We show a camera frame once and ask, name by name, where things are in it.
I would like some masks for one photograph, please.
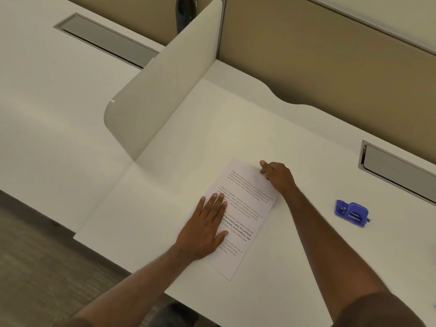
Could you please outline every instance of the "printed document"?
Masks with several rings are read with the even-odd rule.
[[[233,158],[205,193],[224,193],[227,209],[217,234],[228,231],[220,247],[206,259],[231,280],[254,241],[279,193],[260,174],[260,168]]]

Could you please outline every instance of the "blue hole punch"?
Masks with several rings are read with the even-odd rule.
[[[368,219],[368,209],[357,203],[345,203],[341,200],[336,200],[336,207],[334,208],[334,214],[342,219],[345,219],[359,227],[365,227]]]

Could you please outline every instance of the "dark object behind divider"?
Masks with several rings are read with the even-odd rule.
[[[176,21],[177,34],[183,31],[196,16],[194,0],[177,0],[176,2]]]

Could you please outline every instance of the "floor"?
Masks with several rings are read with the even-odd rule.
[[[129,275],[0,191],[0,326],[51,326]],[[174,300],[163,295],[147,315]],[[201,317],[196,327],[215,326]]]

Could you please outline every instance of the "sleeve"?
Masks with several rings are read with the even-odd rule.
[[[53,327],[93,327],[90,322],[81,318],[73,318],[66,321],[60,321],[53,325]]]
[[[333,327],[425,327],[418,316],[391,293],[374,293],[344,309]]]

